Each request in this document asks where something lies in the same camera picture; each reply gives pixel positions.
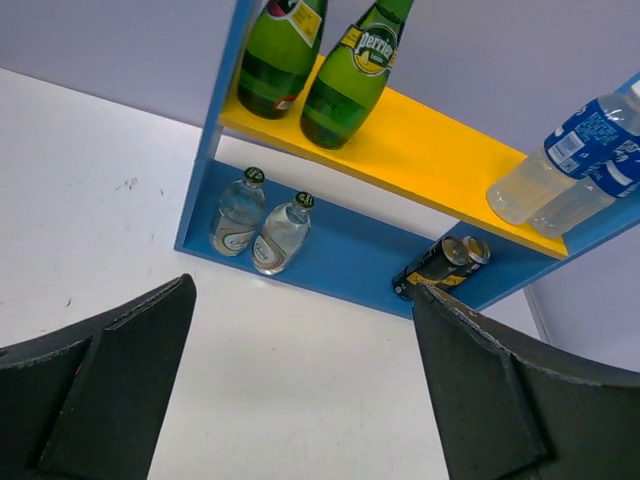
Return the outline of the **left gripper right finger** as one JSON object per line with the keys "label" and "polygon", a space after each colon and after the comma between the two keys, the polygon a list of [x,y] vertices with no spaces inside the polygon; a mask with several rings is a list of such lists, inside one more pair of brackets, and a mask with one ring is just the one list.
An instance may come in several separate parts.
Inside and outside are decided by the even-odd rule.
{"label": "left gripper right finger", "polygon": [[555,348],[432,286],[414,295],[452,479],[636,479],[639,375]]}

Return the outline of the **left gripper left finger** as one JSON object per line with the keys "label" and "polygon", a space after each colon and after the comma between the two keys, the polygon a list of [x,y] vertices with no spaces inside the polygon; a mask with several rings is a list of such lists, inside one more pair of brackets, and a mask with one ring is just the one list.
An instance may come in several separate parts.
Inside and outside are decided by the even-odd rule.
{"label": "left gripper left finger", "polygon": [[196,297],[184,274],[3,347],[2,478],[147,478]]}

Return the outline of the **clear glass bottle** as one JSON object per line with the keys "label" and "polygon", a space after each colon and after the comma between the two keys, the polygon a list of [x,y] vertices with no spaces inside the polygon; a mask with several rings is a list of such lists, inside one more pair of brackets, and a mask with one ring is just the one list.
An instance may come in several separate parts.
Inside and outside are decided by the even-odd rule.
{"label": "clear glass bottle", "polygon": [[259,272],[276,275],[287,267],[310,233],[313,207],[314,197],[300,191],[271,211],[252,249],[252,263]]}
{"label": "clear glass bottle", "polygon": [[264,181],[264,172],[251,166],[223,191],[209,228],[210,244],[220,254],[236,256],[249,245],[266,206]]}

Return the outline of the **Pocari Sweat bottle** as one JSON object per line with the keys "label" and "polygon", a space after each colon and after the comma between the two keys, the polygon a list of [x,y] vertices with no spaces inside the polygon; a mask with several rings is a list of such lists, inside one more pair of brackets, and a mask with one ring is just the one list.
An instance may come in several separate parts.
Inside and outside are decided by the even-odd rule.
{"label": "Pocari Sweat bottle", "polygon": [[639,84],[578,109],[486,192],[491,209],[513,225],[593,173],[627,140],[639,141]]}
{"label": "Pocari Sweat bottle", "polygon": [[567,233],[639,187],[639,141],[627,140],[585,178],[538,210],[528,223],[546,238]]}

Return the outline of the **green Perrier bottle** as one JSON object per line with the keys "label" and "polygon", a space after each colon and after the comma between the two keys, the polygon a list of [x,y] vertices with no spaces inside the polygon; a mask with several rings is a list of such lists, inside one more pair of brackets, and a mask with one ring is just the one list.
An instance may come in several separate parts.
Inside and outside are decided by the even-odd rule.
{"label": "green Perrier bottle", "polygon": [[414,2],[375,2],[324,59],[307,95],[300,128],[325,149],[343,147],[379,101]]}
{"label": "green Perrier bottle", "polygon": [[288,113],[311,73],[322,40],[326,0],[270,0],[256,20],[243,54],[237,95],[266,119]]}

